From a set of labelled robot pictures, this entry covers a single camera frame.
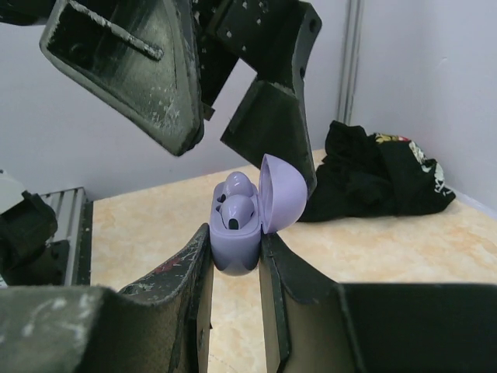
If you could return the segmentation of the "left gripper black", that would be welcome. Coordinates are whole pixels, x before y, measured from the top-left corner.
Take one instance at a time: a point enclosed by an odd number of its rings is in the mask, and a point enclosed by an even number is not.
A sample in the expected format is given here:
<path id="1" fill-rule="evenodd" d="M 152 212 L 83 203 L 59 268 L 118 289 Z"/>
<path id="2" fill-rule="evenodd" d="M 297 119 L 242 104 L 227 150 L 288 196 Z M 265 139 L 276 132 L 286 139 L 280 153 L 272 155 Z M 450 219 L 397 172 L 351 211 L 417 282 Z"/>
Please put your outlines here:
<path id="1" fill-rule="evenodd" d="M 290 163 L 311 194 L 304 77 L 321 27 L 306 1 L 57 1 L 40 49 L 174 156 L 200 142 L 203 111 L 244 61 L 257 79 L 221 142 L 257 168 L 265 154 Z"/>

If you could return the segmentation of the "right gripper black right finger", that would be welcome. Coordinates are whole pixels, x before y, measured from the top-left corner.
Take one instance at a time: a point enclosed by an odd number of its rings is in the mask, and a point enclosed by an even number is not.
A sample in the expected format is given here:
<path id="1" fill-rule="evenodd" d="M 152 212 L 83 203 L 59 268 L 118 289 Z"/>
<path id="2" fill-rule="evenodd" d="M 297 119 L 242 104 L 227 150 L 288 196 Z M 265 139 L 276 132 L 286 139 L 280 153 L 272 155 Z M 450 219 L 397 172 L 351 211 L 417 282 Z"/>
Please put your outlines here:
<path id="1" fill-rule="evenodd" d="M 262 238 L 270 372 L 494 372 L 496 287 L 337 282 Z"/>

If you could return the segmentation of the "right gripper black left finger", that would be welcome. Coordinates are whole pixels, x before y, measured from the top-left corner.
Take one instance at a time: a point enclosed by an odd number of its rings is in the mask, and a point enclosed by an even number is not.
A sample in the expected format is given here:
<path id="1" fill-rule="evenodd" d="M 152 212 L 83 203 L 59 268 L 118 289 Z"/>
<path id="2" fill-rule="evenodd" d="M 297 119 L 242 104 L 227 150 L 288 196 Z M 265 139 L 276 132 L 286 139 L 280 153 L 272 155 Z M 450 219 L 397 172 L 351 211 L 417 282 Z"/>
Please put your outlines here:
<path id="1" fill-rule="evenodd" d="M 3 372 L 205 372 L 214 265 L 201 225 L 177 254 L 120 291 L 1 292 Z"/>

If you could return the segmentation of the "purple round charging case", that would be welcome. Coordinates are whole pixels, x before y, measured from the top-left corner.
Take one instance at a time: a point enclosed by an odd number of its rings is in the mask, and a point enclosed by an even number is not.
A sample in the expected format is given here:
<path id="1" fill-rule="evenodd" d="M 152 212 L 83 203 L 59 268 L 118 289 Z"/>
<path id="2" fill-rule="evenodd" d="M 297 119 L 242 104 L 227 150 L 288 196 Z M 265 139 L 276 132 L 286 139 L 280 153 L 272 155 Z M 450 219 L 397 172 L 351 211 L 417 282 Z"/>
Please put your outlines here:
<path id="1" fill-rule="evenodd" d="M 303 214 L 308 199 L 304 177 L 290 163 L 265 154 L 259 170 L 259 181 L 252 183 L 250 199 L 255 214 L 242 229 L 224 227 L 219 212 L 226 196 L 224 182 L 214 188 L 210 212 L 210 247 L 215 267 L 232 277 L 254 270 L 259 262 L 262 237 L 294 224 Z"/>

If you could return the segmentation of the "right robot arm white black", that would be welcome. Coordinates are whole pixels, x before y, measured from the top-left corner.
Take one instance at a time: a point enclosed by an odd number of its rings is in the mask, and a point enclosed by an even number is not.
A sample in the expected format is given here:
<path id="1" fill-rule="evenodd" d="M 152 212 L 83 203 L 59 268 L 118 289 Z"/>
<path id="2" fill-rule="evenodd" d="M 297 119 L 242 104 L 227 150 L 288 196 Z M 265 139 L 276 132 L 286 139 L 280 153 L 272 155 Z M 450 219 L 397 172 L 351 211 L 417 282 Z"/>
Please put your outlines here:
<path id="1" fill-rule="evenodd" d="M 1 175 L 3 372 L 205 372 L 214 264 L 207 225 L 121 291 L 89 285 L 92 205 L 75 241 Z M 494 372 L 493 284 L 338 283 L 276 234 L 256 256 L 271 372 Z"/>

